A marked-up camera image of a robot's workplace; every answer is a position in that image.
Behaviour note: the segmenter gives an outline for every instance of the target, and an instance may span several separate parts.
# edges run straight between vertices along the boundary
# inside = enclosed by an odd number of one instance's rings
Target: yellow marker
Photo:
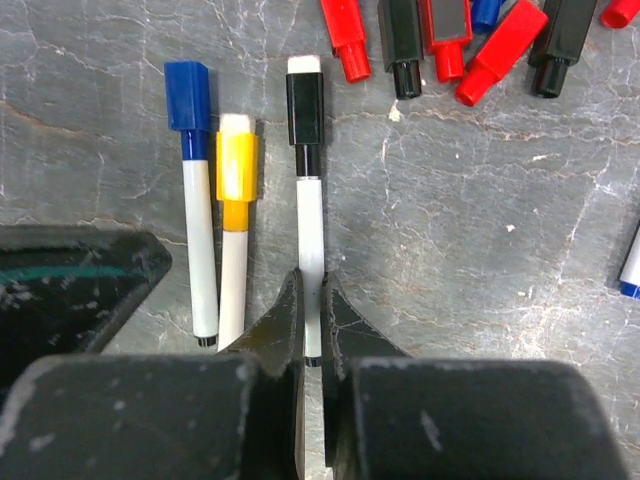
[[[249,203],[258,198],[258,137],[247,115],[220,117],[216,198],[222,202],[222,284],[218,350],[244,331]]]

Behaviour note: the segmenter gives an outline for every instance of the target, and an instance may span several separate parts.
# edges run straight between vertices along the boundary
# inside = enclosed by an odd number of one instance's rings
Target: yellow marker cap
[[[223,115],[217,135],[216,198],[224,202],[223,228],[249,229],[249,202],[258,197],[258,137],[253,119]]]

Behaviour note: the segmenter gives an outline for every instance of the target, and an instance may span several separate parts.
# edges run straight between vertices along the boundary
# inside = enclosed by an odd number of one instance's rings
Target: red marker cap
[[[342,61],[344,76],[349,83],[361,82],[371,76],[365,46],[367,35],[358,0],[320,0],[329,38],[335,55]]]
[[[549,21],[529,0],[511,9],[485,46],[469,63],[469,73],[456,89],[456,98],[475,106],[513,68]]]
[[[463,49],[473,38],[469,0],[422,0],[427,53],[436,57],[438,81],[464,76]]]
[[[602,12],[600,21],[605,27],[624,28],[640,12],[640,0],[613,0]]]

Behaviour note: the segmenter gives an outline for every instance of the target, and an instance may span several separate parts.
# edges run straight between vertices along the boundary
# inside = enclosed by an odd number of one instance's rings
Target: stone countertop
[[[594,22],[558,100],[528,95],[522,61],[468,109],[429,58],[424,95],[396,103],[376,2],[361,4],[374,76],[346,85],[316,0],[3,0],[0,222],[149,229],[174,267],[108,351],[198,351],[162,65],[202,61],[219,111],[258,119],[253,321],[297,263],[286,58],[322,54],[327,259],[350,300],[416,356],[576,365],[640,478],[640,302],[615,290],[640,219],[638,29]],[[308,383],[319,479],[318,372]]]

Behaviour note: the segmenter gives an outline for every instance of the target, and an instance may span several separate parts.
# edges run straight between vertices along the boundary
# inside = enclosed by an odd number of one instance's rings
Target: black marker cap
[[[296,148],[296,175],[320,176],[324,143],[324,88],[320,57],[290,57],[287,63],[289,144]]]
[[[380,0],[378,22],[386,72],[393,71],[398,100],[422,93],[420,60],[423,58],[417,0]]]
[[[596,8],[596,0],[547,0],[544,13],[549,23],[536,38],[529,65],[536,68],[532,92],[557,98],[569,67],[580,60]]]

